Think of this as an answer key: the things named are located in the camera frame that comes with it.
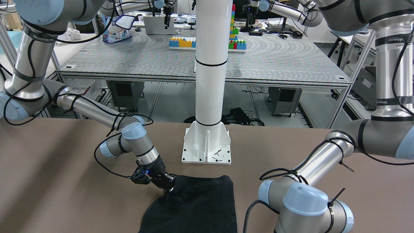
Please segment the white wall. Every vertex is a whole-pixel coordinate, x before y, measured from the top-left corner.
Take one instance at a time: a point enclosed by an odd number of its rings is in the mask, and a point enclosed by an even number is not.
[[[195,15],[194,11],[191,10],[191,5],[193,4],[193,0],[178,0],[178,10],[177,13],[184,12],[187,14]],[[287,23],[294,26],[293,21],[291,19],[287,20]],[[296,23],[298,27],[303,31],[305,27]],[[309,39],[315,43],[334,43],[336,40],[336,36],[334,36],[328,28],[326,21],[323,20],[322,23],[317,27],[309,27],[306,30],[306,35],[308,35]]]

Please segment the white pole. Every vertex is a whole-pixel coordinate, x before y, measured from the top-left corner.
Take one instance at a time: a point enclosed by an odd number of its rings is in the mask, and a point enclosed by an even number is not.
[[[231,0],[197,1],[196,121],[184,137],[183,163],[231,164],[221,122],[231,10]]]

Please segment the white pole base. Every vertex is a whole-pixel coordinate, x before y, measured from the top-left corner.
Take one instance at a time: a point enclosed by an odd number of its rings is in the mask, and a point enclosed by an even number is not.
[[[200,130],[200,135],[196,135],[196,127],[207,130]],[[217,127],[219,131],[218,136],[220,141],[216,148],[210,148],[212,147],[212,139],[210,138],[211,131],[208,128],[212,127]],[[204,138],[205,140],[197,143],[197,138]],[[230,141],[229,131],[226,130],[222,122],[216,126],[202,126],[195,121],[191,124],[190,128],[185,130],[181,162],[230,165]]]

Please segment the brown table surface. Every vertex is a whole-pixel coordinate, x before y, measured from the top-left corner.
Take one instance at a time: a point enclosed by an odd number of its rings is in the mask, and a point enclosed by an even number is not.
[[[234,182],[238,231],[245,211],[257,199],[259,176],[272,168],[293,168],[329,132],[326,129],[227,126],[232,165],[181,163],[187,124],[146,127],[168,172],[195,177],[228,175]],[[24,126],[0,120],[0,232],[135,233],[146,208],[162,191],[137,185],[101,168],[93,158],[108,128],[92,120],[36,119]],[[130,175],[134,156],[101,159]],[[361,154],[336,166],[316,187],[350,206],[351,232],[414,232],[414,167],[383,165]],[[258,205],[248,232],[273,232],[277,215]]]

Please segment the black cloth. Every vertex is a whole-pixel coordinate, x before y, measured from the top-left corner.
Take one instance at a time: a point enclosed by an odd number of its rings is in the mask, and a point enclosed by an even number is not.
[[[176,176],[174,190],[146,210],[139,233],[236,233],[233,182],[228,176]]]

